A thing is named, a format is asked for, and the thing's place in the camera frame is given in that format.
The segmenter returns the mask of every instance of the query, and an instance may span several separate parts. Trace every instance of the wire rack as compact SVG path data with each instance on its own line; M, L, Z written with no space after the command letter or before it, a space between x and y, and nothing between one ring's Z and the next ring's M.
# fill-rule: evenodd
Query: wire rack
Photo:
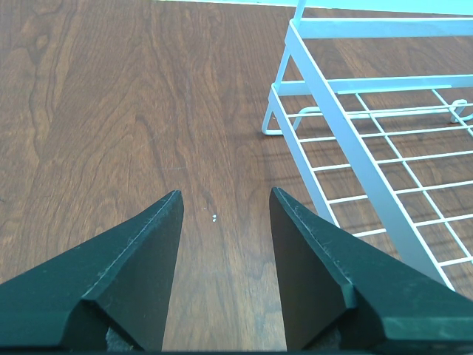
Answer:
M464 98L451 103L442 92L446 89L473 87L473 75L436 75L395 78L355 78L327 80L318 64L307 49L305 39L317 38L403 38L437 36L473 35L473 18L303 18L305 1L299 1L295 16L290 20L285 38L285 51L282 56L275 82L271 85L269 104L262 125L266 135L283 135L290 153L297 165L302 180L309 192L318 214L325 220L339 226L333 207L337 204L368 199L383 224L382 229L355 233L356 237L366 237L387 232L401 259L411 267L431 278L455 289L443 268L460 263L472 263L473 256L452 226L460 220L472 219L472 211L455 216L446 216L432 198L432 193L470 186L473 189L473 176L454 183L424 186L412 169L411 164L420 160L437 160L471 155L473 150L457 150L439 154L403 156L394 140L399 136L432 135L439 132L464 132L473 139L473 114L464 115L465 108L473 106ZM289 59L292 58L303 80L283 81ZM366 94L383 92L420 92L428 90L437 101L430 106L370 109L363 99ZM281 97L312 95L318 106L303 108L299 113L288 114ZM353 96L362 109L346 110L339 100L341 96ZM399 119L416 116L426 120L433 115L447 114L452 124L428 128L386 131L380 120ZM269 129L272 115L277 119L280 129ZM323 117L333 135L327 137L300 138L299 124L302 120ZM356 128L357 120L370 121L376 132L363 133ZM384 139L395 158L377 160L366 143L369 138ZM337 141L348 163L312 166L307 158L305 147L310 143ZM394 189L382 171L385 164L399 163L415 183L409 189ZM330 170L352 169L358 178L364 195L328 199L321 187L318 173ZM400 197L421 193L435 212L429 220L414 222ZM463 253L462 257L438 261L428 243L420 233L420 228L443 225Z

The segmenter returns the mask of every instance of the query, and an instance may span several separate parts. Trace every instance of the light blue metal rack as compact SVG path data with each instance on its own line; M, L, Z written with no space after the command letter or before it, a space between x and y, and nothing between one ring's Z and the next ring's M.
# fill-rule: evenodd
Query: light blue metal rack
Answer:
M472 155L473 150L449 152L436 155L423 155L405 158L401 155L391 137L396 135L425 135L433 132L461 129L473 137L473 126L468 121L473 115L461 116L466 107L473 106L467 100L459 99L449 104L438 90L448 88L473 87L473 75L436 75L396 78L355 78L327 80L319 69L316 61L307 49L305 39L317 38L402 38L402 37L441 37L441 36L472 36L473 18L303 18L305 0L300 0L293 19L290 20L285 38L285 50L282 55L279 71L275 82L271 85L269 104L262 125L266 135L283 135L289 150L296 162L302 180L307 187L317 212L325 220L338 225L332 206L336 203L346 203L353 200L368 198L375 208L384 229L365 231L354 234L364 237L371 234L387 232L398 250L402 260L411 267L423 272L431 278L454 289L443 267L457 263L471 263L473 256L465 247L462 240L452 228L452 222L473 218L473 211L465 214L445 217L429 192L436 189L455 188L456 186L472 186L473 176L468 180L435 186L423 186L418 177L409 167L414 160L434 160L460 155ZM461 13L473 13L473 9L462 9ZM302 74L302 81L283 81L289 58L292 58ZM438 98L434 106L413 107L407 109L369 109L362 99L362 94L374 92L400 92L431 90ZM306 107L300 113L289 115L281 102L282 96L312 95L318 106ZM341 105L337 95L354 95L363 110L348 112ZM449 113L454 126L432 129L417 129L411 131L385 132L379 118L401 117L405 115L436 115ZM279 130L269 129L271 116L274 115L279 124ZM301 119L313 116L324 116L333 137L300 139L297 129ZM353 120L369 119L378 128L377 133L360 134ZM395 159L376 160L364 142L366 138L385 138ZM336 140L348 159L348 164L312 167L307 159L304 145L311 142ZM387 163L402 163L417 185L413 189L395 191L389 184L381 165ZM352 196L337 200L328 200L316 173L352 168L363 186L365 195ZM437 214L434 220L415 223L399 199L399 195L421 192ZM418 228L442 223L460 249L464 257L438 262L422 237Z

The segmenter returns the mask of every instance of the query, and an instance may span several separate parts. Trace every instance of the blue wire rack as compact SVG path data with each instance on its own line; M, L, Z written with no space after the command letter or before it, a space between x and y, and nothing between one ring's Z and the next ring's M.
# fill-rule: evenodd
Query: blue wire rack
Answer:
M473 138L473 115L462 115L466 107L473 106L465 99L452 103L439 93L442 89L473 87L473 75L436 75L395 78L355 78L327 80L316 61L307 49L305 39L318 38L402 38L402 37L441 37L473 35L473 18L303 18L305 0L299 1L295 15L290 20L285 38L285 50L282 55L275 82L271 85L269 104L262 125L266 135L283 135L290 153L298 167L302 180L316 207L325 220L338 226L333 206L354 200L369 199L379 216L384 228L354 234L356 237L387 232L401 259L411 267L427 276L455 289L443 268L458 263L471 263L473 256L459 238L452 223L473 218L473 211L465 214L446 217L438 208L430 193L434 190L450 189L458 186L471 186L473 176L465 181L434 186L423 186L409 166L417 160L435 160L438 158L471 155L473 150L447 152L434 155L403 157L392 141L396 135L428 135L446 130L463 130ZM301 81L283 81L283 75L289 59L292 58L302 74ZM401 92L429 90L437 98L438 104L432 106L403 109L370 109L362 95L378 92ZM296 114L287 114L281 97L312 95L318 106L305 107ZM347 111L341 105L340 95L354 95L362 110ZM380 125L379 118L399 118L415 115L449 114L456 125L431 129L386 132ZM275 116L280 129L269 129L272 115ZM314 116L323 116L333 136L323 138L299 138L298 128L301 120ZM378 129L376 133L361 134L355 127L355 120L370 120ZM376 160L368 149L367 138L384 138L396 158ZM337 141L344 152L348 163L332 166L313 167L307 159L304 146L312 142ZM401 163L409 173L416 187L394 190L381 170L383 164ZM336 200L327 199L317 178L318 172L351 168L361 183L365 195L350 196ZM421 193L429 202L437 217L433 220L415 223L409 216L399 197L403 194ZM448 230L464 257L437 261L428 244L419 232L419 228L442 224Z

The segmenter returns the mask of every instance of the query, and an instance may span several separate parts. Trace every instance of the tabletop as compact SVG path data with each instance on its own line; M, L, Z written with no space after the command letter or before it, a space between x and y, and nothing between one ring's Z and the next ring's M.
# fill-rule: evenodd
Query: tabletop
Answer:
M232 4L0 0L0 282L180 189L185 217L164 348L284 349L270 188L310 199L284 139L260 128L292 15ZM471 71L473 42L419 41L310 48L331 78ZM289 75L298 75L293 65ZM343 157L335 146L312 153ZM469 163L462 169L449 174L472 173ZM336 195L340 178L322 182ZM359 189L342 178L343 189ZM471 198L446 200L455 198L455 208L472 207ZM340 213L349 231L378 223L368 207ZM395 255L387 236L368 242ZM465 293L470 266L457 276Z

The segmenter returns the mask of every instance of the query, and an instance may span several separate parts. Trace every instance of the wood grain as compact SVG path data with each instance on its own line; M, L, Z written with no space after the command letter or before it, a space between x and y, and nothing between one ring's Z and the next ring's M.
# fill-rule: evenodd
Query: wood grain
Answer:
M260 126L292 13L167 1L0 0L0 282L181 189L186 212L165 349L284 349L270 188L313 206L284 139L263 137ZM417 47L406 40L395 49L320 41L310 48L331 78L384 75L387 64L390 75L408 75L428 66L471 69L460 59L471 43L458 41L457 52L452 41ZM391 61L392 51L405 60ZM418 53L423 61L410 57ZM287 76L297 76L296 68ZM322 121L301 128L330 134ZM403 146L415 154L415 144ZM309 156L320 164L344 160L336 145L314 146ZM472 173L471 164L448 164L448 171L416 169L437 183ZM398 186L412 184L396 169L387 175ZM363 192L350 172L322 182L332 197ZM472 199L462 193L438 201L453 213ZM376 227L369 208L341 208L342 225ZM471 229L458 228L471 248ZM367 241L395 254L385 235ZM439 243L437 252L450 250ZM466 266L452 269L465 292L470 274Z

